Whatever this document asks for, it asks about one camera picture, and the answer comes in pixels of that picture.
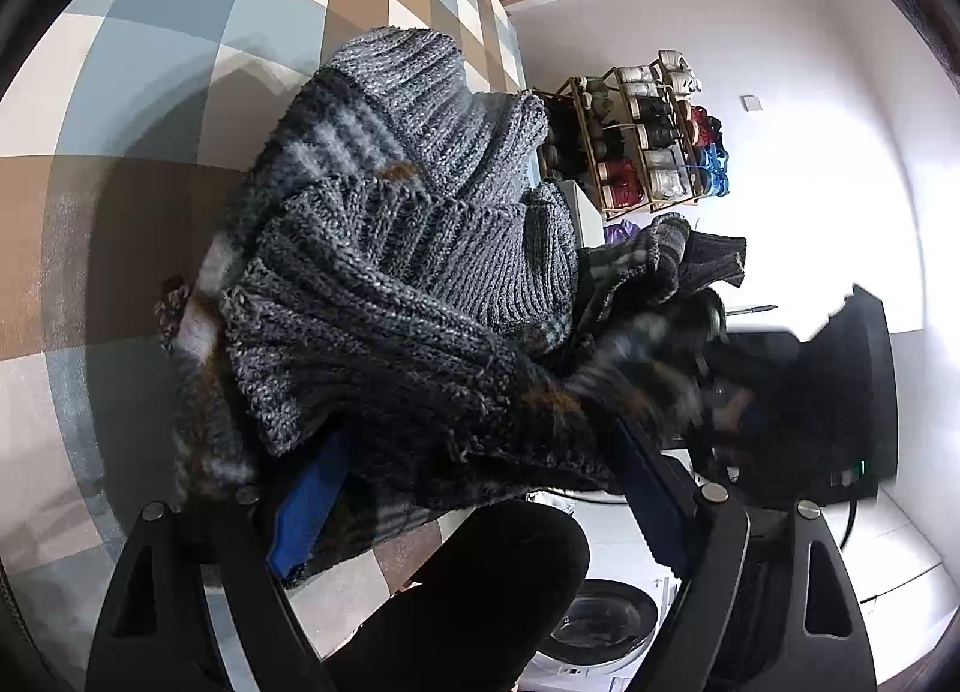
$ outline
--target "black pants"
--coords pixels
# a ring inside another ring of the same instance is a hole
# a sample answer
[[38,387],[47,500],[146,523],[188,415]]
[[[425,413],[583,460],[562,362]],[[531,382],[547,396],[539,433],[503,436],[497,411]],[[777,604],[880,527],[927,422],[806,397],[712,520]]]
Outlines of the black pants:
[[561,510],[480,508],[325,666],[340,692],[505,692],[573,602],[587,537]]

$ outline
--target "washing machine door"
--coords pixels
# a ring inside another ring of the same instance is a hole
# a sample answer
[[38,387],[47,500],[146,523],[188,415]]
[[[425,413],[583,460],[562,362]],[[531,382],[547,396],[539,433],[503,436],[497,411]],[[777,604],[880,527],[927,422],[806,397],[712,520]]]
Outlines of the washing machine door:
[[656,603],[619,580],[587,579],[539,649],[570,665],[603,665],[645,648],[656,630]]

